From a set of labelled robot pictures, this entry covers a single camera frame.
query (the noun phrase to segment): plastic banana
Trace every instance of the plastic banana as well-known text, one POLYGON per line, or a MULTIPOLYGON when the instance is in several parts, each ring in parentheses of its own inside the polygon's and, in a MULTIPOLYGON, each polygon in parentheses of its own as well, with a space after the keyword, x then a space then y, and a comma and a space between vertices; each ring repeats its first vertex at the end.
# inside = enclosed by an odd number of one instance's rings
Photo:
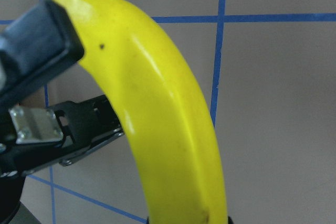
POLYGON ((182 55, 124 0, 54 0, 85 48, 80 64, 110 100, 129 140, 151 224, 225 224, 214 127, 182 55))

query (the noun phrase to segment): yellow banana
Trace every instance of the yellow banana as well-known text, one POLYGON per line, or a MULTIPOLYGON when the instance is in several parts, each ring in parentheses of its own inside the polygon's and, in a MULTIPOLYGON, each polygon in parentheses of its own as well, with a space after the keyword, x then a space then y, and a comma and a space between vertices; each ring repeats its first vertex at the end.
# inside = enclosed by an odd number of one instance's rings
POLYGON ((129 140, 151 224, 226 224, 214 128, 182 55, 124 0, 54 0, 81 39, 80 64, 110 100, 129 140))

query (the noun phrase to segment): gray floor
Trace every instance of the gray floor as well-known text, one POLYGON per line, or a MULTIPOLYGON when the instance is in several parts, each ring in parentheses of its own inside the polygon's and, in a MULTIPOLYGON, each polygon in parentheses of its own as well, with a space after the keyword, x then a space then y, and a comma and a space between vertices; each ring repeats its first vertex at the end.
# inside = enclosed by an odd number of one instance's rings
MULTIPOLYGON (((15 19, 37 1, 0 0, 0 20, 15 19)), ((218 11, 218 0, 129 1, 151 16, 218 11)), ((336 0, 226 0, 225 14, 336 13, 335 6, 336 0)), ((161 26, 194 71, 210 108, 217 24, 161 26)), ((335 39, 334 22, 225 24, 216 132, 235 224, 335 223, 335 39)), ((50 104, 101 93, 79 66, 49 83, 50 104)), ((25 104, 43 106, 43 90, 25 104)), ((125 137, 52 171, 53 200, 50 186, 33 178, 23 194, 43 224, 53 223, 53 216, 60 224, 141 223, 108 206, 148 215, 125 137)), ((35 176, 50 181, 49 169, 35 176)))

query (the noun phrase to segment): banana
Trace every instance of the banana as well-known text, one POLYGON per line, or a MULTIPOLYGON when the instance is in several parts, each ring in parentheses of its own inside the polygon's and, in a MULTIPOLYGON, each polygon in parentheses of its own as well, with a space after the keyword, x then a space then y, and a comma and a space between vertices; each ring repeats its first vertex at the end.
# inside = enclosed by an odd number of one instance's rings
POLYGON ((198 83, 168 35, 124 0, 53 0, 85 48, 79 62, 128 138, 151 224, 227 224, 221 159, 198 83))

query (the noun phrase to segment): toy banana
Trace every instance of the toy banana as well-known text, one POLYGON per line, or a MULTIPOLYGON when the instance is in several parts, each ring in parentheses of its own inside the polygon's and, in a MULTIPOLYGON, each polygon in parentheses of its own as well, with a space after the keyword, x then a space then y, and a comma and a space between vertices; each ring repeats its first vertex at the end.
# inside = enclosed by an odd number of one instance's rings
POLYGON ((216 136, 182 55, 124 0, 53 0, 85 49, 80 64, 110 100, 129 140, 152 224, 225 224, 216 136))

